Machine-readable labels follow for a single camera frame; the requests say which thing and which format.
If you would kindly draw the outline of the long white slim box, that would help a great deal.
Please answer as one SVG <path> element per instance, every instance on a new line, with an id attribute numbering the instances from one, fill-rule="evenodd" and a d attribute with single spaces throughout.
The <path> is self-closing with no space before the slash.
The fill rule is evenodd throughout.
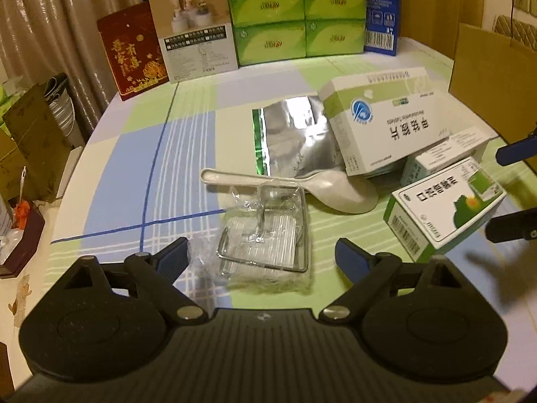
<path id="1" fill-rule="evenodd" d="M 468 156 L 480 161 L 490 140 L 491 138 L 478 127 L 469 127 L 450 135 L 436 145 L 410 155 L 400 183 L 403 186 L 410 185 Z"/>

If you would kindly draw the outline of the green white medicine box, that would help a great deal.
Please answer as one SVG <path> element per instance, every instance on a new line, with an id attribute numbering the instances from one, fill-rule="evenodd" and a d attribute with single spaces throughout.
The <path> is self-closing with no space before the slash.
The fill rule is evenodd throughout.
<path id="1" fill-rule="evenodd" d="M 392 192 L 383 219 L 412 261 L 425 263 L 488 222 L 505 197 L 469 156 Z"/>

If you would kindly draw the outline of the white plastic spoon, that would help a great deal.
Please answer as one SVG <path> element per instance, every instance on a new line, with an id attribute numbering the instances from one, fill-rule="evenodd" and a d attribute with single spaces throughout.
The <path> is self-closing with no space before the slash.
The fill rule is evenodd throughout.
<path id="1" fill-rule="evenodd" d="M 299 186 L 325 206 L 354 215 L 370 212 L 379 201 L 379 194 L 368 179 L 349 177 L 345 172 L 334 169 L 320 170 L 302 178 L 288 178 L 230 173 L 214 168 L 204 168 L 200 171 L 199 177 L 206 185 Z"/>

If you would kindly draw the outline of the wire rack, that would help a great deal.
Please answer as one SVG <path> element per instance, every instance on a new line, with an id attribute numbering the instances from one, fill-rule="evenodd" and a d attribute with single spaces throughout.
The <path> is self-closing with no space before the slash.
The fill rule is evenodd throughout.
<path id="1" fill-rule="evenodd" d="M 305 190 L 263 180 L 226 186 L 228 206 L 216 230 L 188 246 L 195 271 L 218 286 L 259 293 L 303 292 L 311 285 L 311 238 Z"/>

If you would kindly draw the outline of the large white medicine box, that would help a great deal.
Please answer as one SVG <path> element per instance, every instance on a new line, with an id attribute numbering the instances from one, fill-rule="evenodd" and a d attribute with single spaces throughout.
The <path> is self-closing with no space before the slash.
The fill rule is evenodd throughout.
<path id="1" fill-rule="evenodd" d="M 425 68 L 335 77 L 318 95 L 350 176 L 368 175 L 450 133 Z"/>

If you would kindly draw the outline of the silver foil pouch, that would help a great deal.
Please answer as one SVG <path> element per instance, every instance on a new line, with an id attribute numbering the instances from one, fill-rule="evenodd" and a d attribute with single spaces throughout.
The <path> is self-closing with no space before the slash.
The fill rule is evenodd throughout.
<path id="1" fill-rule="evenodd" d="M 305 177 L 344 169 L 344 161 L 318 96 L 295 96 L 252 111 L 256 172 Z"/>

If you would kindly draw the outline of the brown cardboard box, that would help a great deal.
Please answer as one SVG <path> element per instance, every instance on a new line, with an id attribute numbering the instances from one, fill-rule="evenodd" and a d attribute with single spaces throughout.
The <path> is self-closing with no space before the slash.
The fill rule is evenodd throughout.
<path id="1" fill-rule="evenodd" d="M 449 92 L 506 142 L 518 142 L 536 128 L 536 52 L 461 24 Z"/>

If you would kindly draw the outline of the checkered tablecloth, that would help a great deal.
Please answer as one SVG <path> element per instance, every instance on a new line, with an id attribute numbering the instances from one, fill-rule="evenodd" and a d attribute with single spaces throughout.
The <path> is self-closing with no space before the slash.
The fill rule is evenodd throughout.
<path id="1" fill-rule="evenodd" d="M 414 66 L 424 66 L 440 91 L 452 133 L 479 126 L 496 136 L 448 94 L 453 61 L 409 39 L 400 42 L 395 57 L 364 54 L 261 64 L 166 84 L 125 102 L 116 96 L 90 137 L 61 203 L 44 293 L 80 256 L 123 261 L 140 249 L 159 251 L 179 236 L 216 235 L 223 208 L 233 198 L 227 190 L 207 190 L 199 172 L 255 173 L 251 109 L 314 94 L 332 77 Z M 497 166 L 494 154 L 501 145 L 500 139 L 491 140 L 482 158 L 483 168 L 509 193 L 498 214 L 536 206 L 536 175 L 522 163 Z M 338 238 L 347 237 L 370 253 L 389 251 L 410 261 L 382 219 L 391 190 L 399 187 L 397 176 L 392 177 L 378 177 L 375 186 L 382 197 L 368 214 L 343 215 L 308 198 L 311 283 L 301 291 L 228 291 L 190 269 L 175 285 L 209 311 L 231 306 L 311 308 L 317 315 L 349 286 L 335 263 Z M 509 388 L 529 389 L 536 383 L 535 242 L 491 244 L 478 230 L 447 255 L 508 326 L 509 344 L 497 373 Z"/>

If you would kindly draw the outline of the quilted chair cover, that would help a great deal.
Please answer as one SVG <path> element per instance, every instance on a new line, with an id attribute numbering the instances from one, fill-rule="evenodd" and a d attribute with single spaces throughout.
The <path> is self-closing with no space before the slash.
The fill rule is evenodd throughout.
<path id="1" fill-rule="evenodd" d="M 524 46 L 537 51 L 537 27 L 534 25 L 511 19 L 506 15 L 498 15 L 494 20 L 492 31 L 505 37 L 512 37 Z"/>

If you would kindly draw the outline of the wooden door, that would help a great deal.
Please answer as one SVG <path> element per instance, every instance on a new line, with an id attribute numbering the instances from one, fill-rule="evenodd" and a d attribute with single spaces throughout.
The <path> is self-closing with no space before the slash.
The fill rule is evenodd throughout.
<path id="1" fill-rule="evenodd" d="M 460 24 L 482 25 L 484 0 L 400 0 L 400 35 L 449 58 Z"/>

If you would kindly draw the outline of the brown paper bag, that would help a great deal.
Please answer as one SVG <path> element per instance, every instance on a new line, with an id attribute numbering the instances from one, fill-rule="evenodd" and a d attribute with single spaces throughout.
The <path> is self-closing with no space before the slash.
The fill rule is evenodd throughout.
<path id="1" fill-rule="evenodd" d="M 16 77 L 1 86 L 1 196 L 52 201 L 80 135 L 67 75 L 25 88 Z"/>

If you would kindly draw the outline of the red gift box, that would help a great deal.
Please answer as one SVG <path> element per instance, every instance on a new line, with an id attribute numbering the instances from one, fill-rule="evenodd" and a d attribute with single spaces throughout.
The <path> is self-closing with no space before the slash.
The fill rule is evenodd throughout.
<path id="1" fill-rule="evenodd" d="M 96 24 L 123 101 L 168 81 L 149 2 L 107 15 Z"/>

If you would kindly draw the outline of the white product box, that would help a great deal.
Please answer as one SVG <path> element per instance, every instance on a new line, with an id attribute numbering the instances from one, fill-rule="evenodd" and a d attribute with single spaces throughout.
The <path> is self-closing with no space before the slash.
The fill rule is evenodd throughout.
<path id="1" fill-rule="evenodd" d="M 148 0 L 169 81 L 239 68 L 228 0 Z"/>

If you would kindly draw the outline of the green tissue box pack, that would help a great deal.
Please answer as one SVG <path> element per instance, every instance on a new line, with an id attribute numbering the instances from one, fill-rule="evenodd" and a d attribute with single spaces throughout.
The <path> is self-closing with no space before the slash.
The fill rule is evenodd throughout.
<path id="1" fill-rule="evenodd" d="M 360 54 L 367 0 L 229 0 L 241 66 Z"/>

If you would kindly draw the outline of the beige curtain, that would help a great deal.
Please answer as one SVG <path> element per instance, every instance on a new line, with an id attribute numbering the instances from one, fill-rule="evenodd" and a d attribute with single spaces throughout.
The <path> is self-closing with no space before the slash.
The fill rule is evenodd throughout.
<path id="1" fill-rule="evenodd" d="M 1 0 L 1 61 L 33 84 L 64 73 L 85 136 L 116 93 L 99 19 L 143 0 Z"/>

